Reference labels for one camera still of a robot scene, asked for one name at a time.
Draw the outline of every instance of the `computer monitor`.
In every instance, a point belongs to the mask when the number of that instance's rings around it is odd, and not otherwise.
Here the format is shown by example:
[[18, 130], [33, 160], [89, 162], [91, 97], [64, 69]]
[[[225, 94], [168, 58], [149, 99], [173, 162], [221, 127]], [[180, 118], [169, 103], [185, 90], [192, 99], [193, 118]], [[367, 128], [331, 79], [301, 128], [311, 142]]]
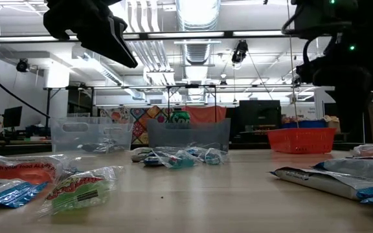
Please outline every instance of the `computer monitor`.
[[280, 100], [240, 100], [240, 115], [244, 126], [279, 127]]
[[10, 127], [17, 127], [21, 123], [21, 112], [23, 111], [23, 107], [13, 107], [10, 109], [5, 109], [4, 111], [4, 120], [3, 126], [4, 128]]

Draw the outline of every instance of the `orange basket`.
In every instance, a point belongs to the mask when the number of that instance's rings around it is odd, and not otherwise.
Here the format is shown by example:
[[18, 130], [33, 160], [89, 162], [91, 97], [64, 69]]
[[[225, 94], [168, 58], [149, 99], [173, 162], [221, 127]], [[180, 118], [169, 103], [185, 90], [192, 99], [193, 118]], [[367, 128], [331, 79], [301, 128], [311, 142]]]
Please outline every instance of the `orange basket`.
[[336, 128], [292, 128], [267, 132], [271, 149], [277, 152], [307, 154], [329, 153]]

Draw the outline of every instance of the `transparent bin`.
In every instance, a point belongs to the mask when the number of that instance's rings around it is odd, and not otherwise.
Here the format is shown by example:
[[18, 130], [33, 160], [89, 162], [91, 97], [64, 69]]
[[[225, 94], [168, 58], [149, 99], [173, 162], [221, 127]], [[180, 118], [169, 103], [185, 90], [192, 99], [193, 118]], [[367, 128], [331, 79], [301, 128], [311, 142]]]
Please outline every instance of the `transparent bin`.
[[[105, 129], [113, 128], [110, 118], [71, 117], [51, 120], [51, 144], [53, 152], [78, 151], [107, 153], [111, 135]], [[104, 150], [96, 149], [104, 145]], [[90, 146], [96, 150], [83, 150]]]
[[197, 146], [228, 151], [230, 122], [229, 118], [218, 123], [200, 124], [158, 123], [157, 120], [148, 120], [149, 147]]
[[130, 150], [132, 143], [133, 124], [112, 124], [106, 127], [104, 133], [109, 135], [113, 144], [120, 150]]

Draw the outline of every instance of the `wooden tabletop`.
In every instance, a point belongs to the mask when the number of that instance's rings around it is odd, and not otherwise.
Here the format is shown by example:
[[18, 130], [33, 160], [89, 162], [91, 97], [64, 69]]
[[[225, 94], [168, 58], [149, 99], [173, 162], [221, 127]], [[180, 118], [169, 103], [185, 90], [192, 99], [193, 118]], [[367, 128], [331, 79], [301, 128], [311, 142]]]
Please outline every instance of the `wooden tabletop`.
[[126, 172], [106, 205], [36, 219], [40, 197], [16, 210], [0, 208], [7, 232], [373, 232], [373, 206], [281, 181], [269, 171], [307, 168], [344, 157], [231, 151], [223, 166], [144, 168], [129, 155], [84, 157], [80, 169], [120, 165]]

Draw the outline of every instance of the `green snack package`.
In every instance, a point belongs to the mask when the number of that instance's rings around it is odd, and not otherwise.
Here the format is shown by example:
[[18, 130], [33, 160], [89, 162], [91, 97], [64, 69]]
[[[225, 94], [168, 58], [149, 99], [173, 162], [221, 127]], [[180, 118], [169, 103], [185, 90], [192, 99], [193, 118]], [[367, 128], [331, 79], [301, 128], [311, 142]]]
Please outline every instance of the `green snack package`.
[[106, 203], [117, 188], [123, 167], [110, 166], [77, 173], [60, 182], [46, 197], [40, 216]]

